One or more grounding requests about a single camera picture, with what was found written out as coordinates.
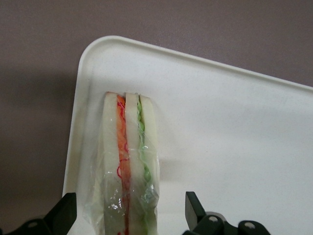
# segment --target screw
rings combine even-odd
[[[215,216],[210,216],[209,220],[212,221],[213,223],[216,223],[217,221],[219,221]]]
[[[251,222],[246,222],[246,223],[245,223],[245,226],[246,226],[247,228],[250,228],[250,229],[255,229],[255,225],[252,224]]]

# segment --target gray background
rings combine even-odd
[[[0,227],[62,197],[78,63],[93,40],[124,36],[313,87],[312,9],[311,0],[0,1]]]

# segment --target red filling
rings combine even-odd
[[[130,204],[130,184],[131,168],[129,162],[127,139],[126,139],[126,121],[125,121],[125,100],[117,96],[116,109],[116,128],[118,141],[119,166],[116,173],[122,180],[123,197],[122,204],[125,209],[125,235],[129,235],[129,204]]]

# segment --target plastic wrap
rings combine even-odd
[[[157,235],[159,164],[149,98],[107,93],[84,216],[97,235]]]

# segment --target green filling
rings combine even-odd
[[[142,203],[144,210],[148,210],[149,209],[149,203],[155,199],[155,196],[154,196],[154,186],[152,183],[151,172],[150,172],[150,169],[146,163],[147,159],[146,159],[146,156],[144,154],[144,150],[146,149],[146,146],[144,144],[145,143],[145,136],[144,136],[145,125],[144,125],[143,119],[142,119],[142,107],[141,107],[139,96],[138,96],[138,100],[137,100],[137,119],[138,119],[139,138],[140,138],[139,158],[142,161],[143,166],[144,166],[144,179],[145,179],[145,190],[144,190],[144,194],[141,196],[141,203]],[[145,223],[145,229],[146,229],[147,234],[148,234],[149,228],[148,228],[148,221],[147,221],[146,215],[144,216],[143,221]]]

